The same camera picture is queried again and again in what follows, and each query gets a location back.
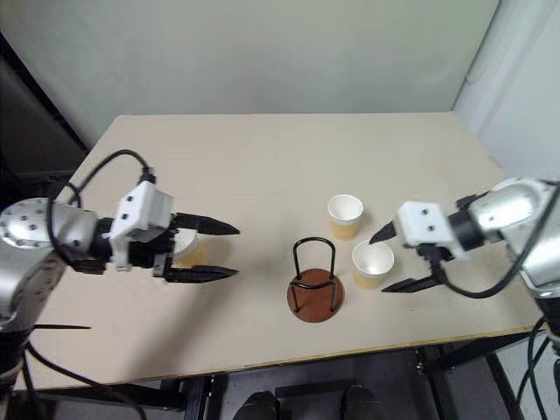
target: black shoe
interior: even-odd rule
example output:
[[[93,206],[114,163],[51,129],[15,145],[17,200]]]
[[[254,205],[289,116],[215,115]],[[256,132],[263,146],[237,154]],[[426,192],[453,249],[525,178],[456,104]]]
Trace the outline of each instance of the black shoe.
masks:
[[[389,414],[373,392],[361,385],[352,385],[342,396],[342,420],[389,420]]]
[[[269,391],[255,392],[235,413],[234,420],[277,420],[280,402]]]

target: black wire cup holder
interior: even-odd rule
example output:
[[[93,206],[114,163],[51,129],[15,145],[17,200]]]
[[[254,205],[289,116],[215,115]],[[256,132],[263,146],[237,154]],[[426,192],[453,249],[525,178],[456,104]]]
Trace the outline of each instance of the black wire cup holder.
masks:
[[[298,247],[306,242],[326,243],[332,251],[331,269],[307,269],[300,271]],[[344,300],[344,287],[334,275],[334,258],[336,248],[325,238],[311,236],[301,239],[293,247],[296,276],[288,287],[288,306],[296,317],[305,322],[323,322],[332,317]]]

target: cable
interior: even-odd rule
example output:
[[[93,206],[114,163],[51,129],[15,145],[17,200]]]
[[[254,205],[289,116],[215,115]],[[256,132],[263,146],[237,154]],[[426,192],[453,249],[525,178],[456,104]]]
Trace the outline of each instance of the cable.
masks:
[[[78,188],[68,182],[68,181],[62,181],[64,182],[64,186],[69,187],[74,194],[77,194],[77,200],[78,200],[78,207],[81,208],[82,207],[82,202],[81,202],[81,196],[80,196],[80,192],[78,190]],[[55,199],[55,195],[57,194],[58,188],[56,188],[56,186],[58,185],[53,185],[51,188],[51,193],[48,196],[48,199],[46,201],[46,232],[49,235],[49,240],[51,241],[52,247],[54,248],[54,252],[56,252],[56,254],[62,259],[62,261],[64,261],[67,265],[69,265],[70,267],[73,267],[74,262],[72,261],[72,258],[67,254],[67,252],[64,250],[64,246],[60,243],[60,241],[57,239],[57,237],[54,235],[54,229],[53,229],[53,208],[54,208],[54,199]]]
[[[32,376],[29,372],[29,365],[27,364],[27,358],[25,357],[25,353],[22,354],[22,374],[24,376],[25,387],[27,388],[27,395],[29,397],[29,402],[31,403],[31,409],[37,419],[43,419],[43,410],[41,408],[41,402],[39,397],[37,396],[37,391],[35,387],[33,387],[33,380]]]
[[[546,339],[544,339],[541,346],[539,347],[539,350],[536,352],[536,356],[533,359],[533,365],[535,367],[536,367],[536,364],[541,359],[541,356],[543,356],[544,350],[546,350],[546,347],[549,345],[549,343],[550,343],[550,339],[547,337]],[[519,390],[517,391],[517,397],[515,398],[515,400],[517,401],[517,405],[520,405],[522,403],[523,391],[525,390],[525,386],[527,385],[528,380],[529,380],[529,367],[527,367],[527,370],[525,371],[525,374],[523,375],[523,379],[521,379],[521,383],[519,385]]]
[[[135,158],[140,165],[142,166],[142,171],[143,173],[146,173],[150,170],[150,167],[148,166],[148,162],[146,162],[144,160],[143,157],[141,157],[138,153],[136,153],[133,150],[129,150],[129,149],[120,149],[117,150],[114,153],[111,153],[110,155],[108,155],[107,157],[105,157],[99,164],[97,164],[97,166],[84,178],[84,180],[81,182],[80,186],[78,187],[78,192],[74,192],[74,195],[70,198],[70,200],[68,201],[68,204],[72,204],[76,201],[77,197],[80,195],[80,193],[84,190],[84,188],[86,188],[86,186],[89,184],[89,181],[91,181],[95,175],[97,175],[97,173],[103,169],[103,167],[108,164],[111,160],[118,158],[119,156],[132,156],[133,158]]]
[[[544,208],[544,211],[542,212],[542,216],[540,217],[539,221],[536,223],[535,228],[531,233],[531,236],[528,238],[527,243],[523,248],[523,251],[517,256],[515,262],[511,265],[506,275],[497,284],[483,291],[469,291],[469,290],[461,289],[460,287],[451,283],[448,278],[444,280],[444,284],[447,287],[449,287],[452,291],[456,291],[457,293],[463,296],[467,296],[468,298],[473,298],[473,299],[490,298],[491,296],[502,291],[515,278],[515,276],[517,275],[517,273],[525,263],[525,260],[533,250],[533,247],[541,237],[544,227],[546,226],[546,223],[549,220],[549,217],[552,214],[552,211],[554,210],[556,203],[558,202],[558,196],[560,196],[560,186],[556,187],[555,191],[552,194],[552,197],[550,197],[550,201],[547,204],[547,206]]]
[[[111,398],[115,398],[117,400],[122,401],[123,403],[127,404],[132,409],[134,409],[142,420],[147,420],[146,413],[144,412],[142,407],[140,407],[140,405],[136,401],[134,401],[132,398],[128,397],[127,395],[121,392],[115,392],[113,389],[111,389],[111,387],[107,385],[103,385],[102,383],[92,381],[91,379],[88,379],[85,376],[81,376],[80,374],[75,374],[70,370],[64,369],[63,367],[60,367],[59,365],[52,363],[48,359],[45,359],[41,354],[39,354],[39,352],[35,349],[35,347],[33,347],[31,342],[28,343],[27,350],[29,351],[31,356],[33,356],[35,359],[37,359],[37,361],[47,366],[48,368],[54,370],[55,372],[63,374],[64,376],[68,376],[69,378],[75,379],[76,381],[86,383],[87,385],[98,389],[103,394],[106,394]]]
[[[84,325],[59,325],[59,324],[35,324],[34,330],[91,330],[91,326]]]
[[[535,396],[536,406],[541,413],[542,420],[548,420],[546,416],[546,412],[544,411],[543,401],[541,401],[541,396],[539,395],[539,390],[536,387],[536,378],[535,378],[535,363],[533,362],[533,347],[535,346],[535,338],[536,334],[538,333],[539,329],[544,324],[544,317],[540,318],[536,321],[535,326],[531,330],[531,334],[528,337],[528,347],[527,347],[527,370],[528,370],[528,378],[531,380],[531,387],[533,388],[533,395]]]

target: paper cup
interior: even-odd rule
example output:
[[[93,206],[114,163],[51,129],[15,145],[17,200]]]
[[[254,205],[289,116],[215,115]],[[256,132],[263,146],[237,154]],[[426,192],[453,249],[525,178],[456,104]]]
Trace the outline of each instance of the paper cup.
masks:
[[[336,239],[352,239],[360,226],[364,205],[353,195],[339,194],[329,199],[326,209],[331,216],[331,230]]]
[[[188,269],[206,263],[206,251],[196,230],[179,229],[173,239],[173,267]]]
[[[362,289],[376,289],[393,268],[395,255],[385,242],[360,242],[352,251],[353,279]]]

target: beige tabletop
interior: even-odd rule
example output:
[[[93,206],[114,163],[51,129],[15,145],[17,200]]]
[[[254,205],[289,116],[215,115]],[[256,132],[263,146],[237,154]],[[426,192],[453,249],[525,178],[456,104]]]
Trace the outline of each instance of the beige tabletop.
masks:
[[[48,359],[100,382],[196,375],[527,330],[538,311],[518,280],[498,296],[473,300],[444,286],[417,294],[360,289],[351,251],[390,221],[406,200],[454,201],[502,180],[500,168],[453,113],[393,115],[169,115],[115,119],[73,177],[79,182],[110,152],[139,152],[155,168],[175,211],[232,223],[241,235],[205,238],[208,263],[235,268],[215,283],[167,284],[147,269],[104,276],[68,270],[41,323],[91,326],[37,331]],[[85,208],[113,216],[137,182],[136,161],[112,162],[84,192]],[[359,197],[366,217],[351,241],[334,241],[335,273],[346,295],[322,324],[292,315],[291,247],[306,236],[331,238],[326,203]],[[428,274],[398,239],[383,285]],[[301,266],[328,269],[321,244],[301,248]],[[497,282],[503,245],[447,264],[450,279],[480,290]],[[77,382],[33,363],[38,388]]]

